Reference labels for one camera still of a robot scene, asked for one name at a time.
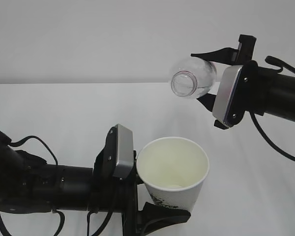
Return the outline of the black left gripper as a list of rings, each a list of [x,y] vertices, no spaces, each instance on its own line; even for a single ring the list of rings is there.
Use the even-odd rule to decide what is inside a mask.
[[[138,210],[138,188],[144,184],[137,170],[137,151],[133,150],[134,169],[127,178],[104,179],[99,170],[93,170],[91,195],[88,203],[88,224],[93,213],[107,212],[98,229],[92,233],[99,236],[108,225],[113,213],[121,214],[123,236],[147,236],[162,228],[186,223],[191,213],[183,209],[172,209],[145,203]]]

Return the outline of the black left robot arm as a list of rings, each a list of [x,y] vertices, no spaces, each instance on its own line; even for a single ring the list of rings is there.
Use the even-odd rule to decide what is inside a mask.
[[[48,164],[20,149],[28,137],[13,142],[0,131],[0,232],[9,235],[1,214],[56,213],[58,232],[64,211],[105,212],[95,235],[100,235],[113,213],[120,213],[125,236],[145,236],[164,227],[185,223],[191,214],[177,207],[145,203],[138,209],[136,152],[132,132],[120,125],[110,128],[92,168]]]

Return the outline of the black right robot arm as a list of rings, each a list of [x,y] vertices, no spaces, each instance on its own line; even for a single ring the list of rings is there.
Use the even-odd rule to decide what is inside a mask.
[[[295,68],[267,56],[275,69],[258,66],[252,59],[256,38],[240,35],[238,48],[191,54],[205,61],[227,65],[216,95],[199,98],[215,118],[214,126],[226,130],[241,122],[245,112],[271,114],[295,122]]]

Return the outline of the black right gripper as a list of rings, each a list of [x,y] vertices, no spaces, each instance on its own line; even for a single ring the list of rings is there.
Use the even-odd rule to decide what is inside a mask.
[[[252,60],[256,40],[254,36],[241,34],[236,49],[227,47],[208,53],[193,53],[190,56],[225,65],[244,65]],[[212,113],[216,100],[215,94],[207,93],[197,100]]]

